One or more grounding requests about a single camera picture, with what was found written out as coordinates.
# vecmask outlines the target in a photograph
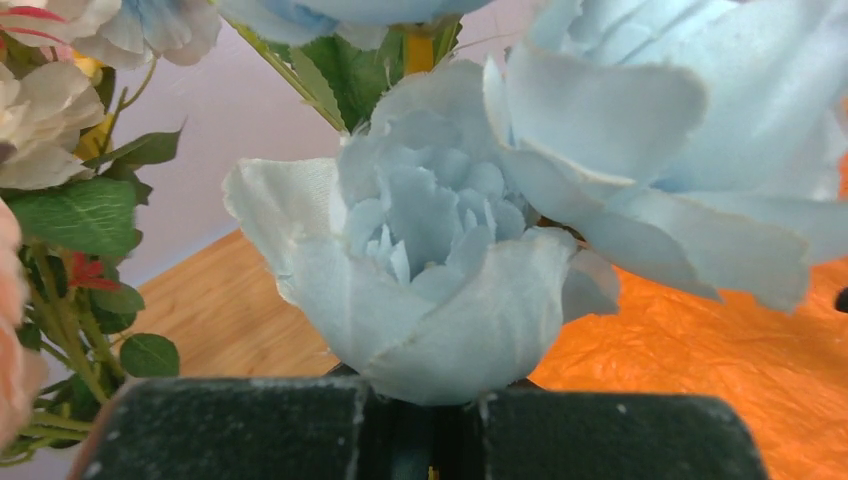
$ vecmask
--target black object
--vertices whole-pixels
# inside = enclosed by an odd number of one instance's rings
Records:
[[[150,380],[90,437],[85,480],[760,480],[747,429],[697,396],[509,388],[464,407],[315,379]]]
[[[836,297],[836,309],[842,313],[848,313],[848,288],[842,289]]]

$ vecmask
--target wood plank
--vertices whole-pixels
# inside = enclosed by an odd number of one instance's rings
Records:
[[[147,309],[132,331],[176,343],[185,376],[321,375],[338,361],[239,231],[140,290]]]

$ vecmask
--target blue flower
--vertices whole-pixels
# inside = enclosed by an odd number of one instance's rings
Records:
[[[848,2],[554,0],[486,68],[505,171],[643,277],[791,310],[848,254]]]
[[[116,68],[164,56],[193,65],[215,46],[221,19],[207,0],[123,0],[117,15],[91,37],[74,41],[83,55]]]
[[[338,159],[243,160],[226,205],[281,295],[382,394],[459,404],[529,374],[561,325],[616,309],[609,263],[504,178],[460,62],[410,77]]]
[[[429,23],[492,0],[219,0],[221,13],[272,42],[300,46],[338,33],[363,50],[379,47],[387,27]]]

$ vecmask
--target wrinkled orange surface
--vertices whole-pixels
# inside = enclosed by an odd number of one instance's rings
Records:
[[[848,157],[843,161],[848,193]],[[620,272],[621,313],[566,325],[530,377],[553,390],[718,396],[748,424],[774,480],[848,479],[848,258],[815,268],[794,315],[742,294],[718,304]]]

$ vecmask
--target white wall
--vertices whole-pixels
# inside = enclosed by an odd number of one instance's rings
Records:
[[[497,0],[466,17],[460,45],[470,46],[461,55],[481,62],[489,52],[499,55],[543,1]],[[132,87],[144,74],[120,80]],[[237,159],[331,156],[338,145],[336,132],[228,27],[200,64],[160,64],[144,97],[122,116],[117,144],[177,129],[186,119],[179,157],[141,171],[155,191],[150,206],[139,211],[145,237],[123,267],[127,283],[140,285],[233,231],[220,185]],[[0,470],[0,480],[60,480],[70,461],[42,452],[32,463]]]

